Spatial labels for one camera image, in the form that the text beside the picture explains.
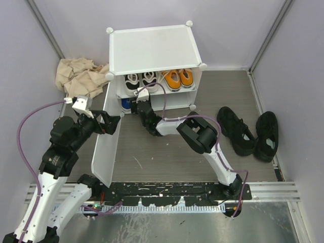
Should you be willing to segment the orange sneaker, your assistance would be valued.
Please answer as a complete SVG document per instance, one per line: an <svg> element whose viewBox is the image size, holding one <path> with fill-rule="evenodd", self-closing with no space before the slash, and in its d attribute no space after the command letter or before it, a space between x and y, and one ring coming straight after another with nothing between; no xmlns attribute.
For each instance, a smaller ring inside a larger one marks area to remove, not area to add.
<svg viewBox="0 0 324 243"><path fill-rule="evenodd" d="M162 71L162 79L166 82L167 87L172 92L177 92L181 89L181 82L179 75L175 69Z"/></svg>
<svg viewBox="0 0 324 243"><path fill-rule="evenodd" d="M184 88L191 88L193 85L193 75L190 68L179 69L178 75L180 78L181 85Z"/></svg>

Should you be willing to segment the black white sneaker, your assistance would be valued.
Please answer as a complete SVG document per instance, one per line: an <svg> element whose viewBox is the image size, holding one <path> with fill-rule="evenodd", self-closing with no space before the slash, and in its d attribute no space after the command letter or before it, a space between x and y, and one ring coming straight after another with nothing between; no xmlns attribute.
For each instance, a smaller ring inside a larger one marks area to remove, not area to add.
<svg viewBox="0 0 324 243"><path fill-rule="evenodd" d="M138 74L126 74L125 75L126 93L128 96L134 96L134 92L140 87L140 80Z"/></svg>
<svg viewBox="0 0 324 243"><path fill-rule="evenodd" d="M142 73L142 83L150 93L155 93L158 89L156 72Z"/></svg>

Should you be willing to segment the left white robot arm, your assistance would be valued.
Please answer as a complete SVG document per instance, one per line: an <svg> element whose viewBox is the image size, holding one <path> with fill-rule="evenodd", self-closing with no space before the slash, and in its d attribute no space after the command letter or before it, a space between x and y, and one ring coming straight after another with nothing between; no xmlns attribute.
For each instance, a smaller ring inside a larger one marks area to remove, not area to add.
<svg viewBox="0 0 324 243"><path fill-rule="evenodd" d="M51 146L39 167L37 189L18 228L5 235L4 242L58 242L74 213L89 200L101 196L98 178L83 174L70 195L53 209L61 188L78 160L77 151L93 133L113 135L120 116L106 111L93 111L93 117L78 114L56 119L50 132Z"/></svg>

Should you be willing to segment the black shoe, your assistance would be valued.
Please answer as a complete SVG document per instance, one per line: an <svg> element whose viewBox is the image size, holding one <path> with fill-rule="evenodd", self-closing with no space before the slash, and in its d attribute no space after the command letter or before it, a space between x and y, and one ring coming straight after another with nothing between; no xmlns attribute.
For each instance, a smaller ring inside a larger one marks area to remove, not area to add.
<svg viewBox="0 0 324 243"><path fill-rule="evenodd" d="M239 156L249 156L254 153L256 138L242 118L238 118L232 109L223 106L217 113L217 122L221 126L222 134L227 137Z"/></svg>
<svg viewBox="0 0 324 243"><path fill-rule="evenodd" d="M257 143L254 156L263 162L272 162L278 149L278 121L272 111L259 116L256 122Z"/></svg>

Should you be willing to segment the blue sneaker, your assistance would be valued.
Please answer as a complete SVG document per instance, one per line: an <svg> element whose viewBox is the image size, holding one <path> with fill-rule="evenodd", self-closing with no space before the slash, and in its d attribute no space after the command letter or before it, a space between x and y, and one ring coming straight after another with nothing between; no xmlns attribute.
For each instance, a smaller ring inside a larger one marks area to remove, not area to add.
<svg viewBox="0 0 324 243"><path fill-rule="evenodd" d="M130 98L121 99L121 107L124 113L131 113L131 106Z"/></svg>

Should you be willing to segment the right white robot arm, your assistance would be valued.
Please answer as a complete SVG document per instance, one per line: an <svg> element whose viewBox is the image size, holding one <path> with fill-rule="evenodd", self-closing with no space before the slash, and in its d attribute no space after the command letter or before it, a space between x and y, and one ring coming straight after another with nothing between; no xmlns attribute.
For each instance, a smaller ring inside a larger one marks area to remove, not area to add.
<svg viewBox="0 0 324 243"><path fill-rule="evenodd" d="M153 111L150 101L132 98L130 105L131 112L139 116L149 134L157 137L179 135L194 152L203 155L214 170L225 198L234 199L242 194L244 181L223 154L218 132L207 121L211 118L194 111L184 117L162 118Z"/></svg>

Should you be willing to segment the white cabinet door panel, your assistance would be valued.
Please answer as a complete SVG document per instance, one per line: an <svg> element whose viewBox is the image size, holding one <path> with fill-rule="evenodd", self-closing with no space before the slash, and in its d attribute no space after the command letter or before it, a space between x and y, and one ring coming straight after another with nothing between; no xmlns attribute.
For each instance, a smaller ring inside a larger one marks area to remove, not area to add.
<svg viewBox="0 0 324 243"><path fill-rule="evenodd" d="M106 187L112 183L119 132L120 121L113 135L97 135L91 170Z"/></svg>

